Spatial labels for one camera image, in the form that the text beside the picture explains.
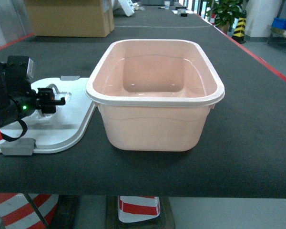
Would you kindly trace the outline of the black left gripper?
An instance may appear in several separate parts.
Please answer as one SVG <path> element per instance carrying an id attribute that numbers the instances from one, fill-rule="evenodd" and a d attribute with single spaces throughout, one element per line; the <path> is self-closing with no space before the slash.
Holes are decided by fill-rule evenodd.
<path id="1" fill-rule="evenodd" d="M 28 56 L 9 56 L 0 62 L 0 128 L 32 115 L 56 113 L 56 106 L 66 105 L 65 98 L 55 100 L 51 88 L 31 88 L 34 62 Z"/>

